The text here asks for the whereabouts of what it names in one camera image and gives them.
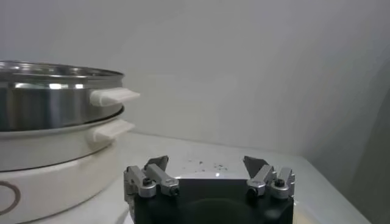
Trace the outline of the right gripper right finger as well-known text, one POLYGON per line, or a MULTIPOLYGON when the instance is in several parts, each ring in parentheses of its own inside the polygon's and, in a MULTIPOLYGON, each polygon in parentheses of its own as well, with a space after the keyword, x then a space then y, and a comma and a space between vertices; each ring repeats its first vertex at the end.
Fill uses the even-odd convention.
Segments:
POLYGON ((293 198, 295 193, 295 173, 289 167, 282 167, 277 173, 264 159, 245 156, 243 163, 250 176, 246 181, 247 197, 257 200, 265 194, 278 200, 293 198))

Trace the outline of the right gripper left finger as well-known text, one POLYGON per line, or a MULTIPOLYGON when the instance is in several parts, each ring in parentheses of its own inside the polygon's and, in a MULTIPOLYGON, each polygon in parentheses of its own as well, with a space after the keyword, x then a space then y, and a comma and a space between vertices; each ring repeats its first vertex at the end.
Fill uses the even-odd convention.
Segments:
POLYGON ((168 155, 151 158, 142 169, 128 166, 123 172, 124 200, 129 205, 129 212, 135 212, 135 198, 150 199, 161 193, 169 197, 180 194, 179 180, 169 176, 165 170, 168 155))

